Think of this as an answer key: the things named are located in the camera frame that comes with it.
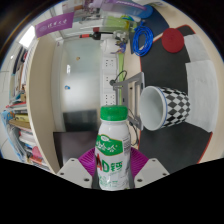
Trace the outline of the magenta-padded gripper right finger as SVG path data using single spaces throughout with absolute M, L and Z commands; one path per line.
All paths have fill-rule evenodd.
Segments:
M 148 159 L 139 150 L 131 149 L 129 173 L 131 189 L 146 186 L 168 175 L 169 172 L 156 158 Z

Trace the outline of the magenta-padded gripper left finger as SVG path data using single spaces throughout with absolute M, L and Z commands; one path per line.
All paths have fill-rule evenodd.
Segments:
M 92 189 L 96 183 L 95 149 L 88 150 L 79 158 L 70 158 L 57 175 L 78 186 Z

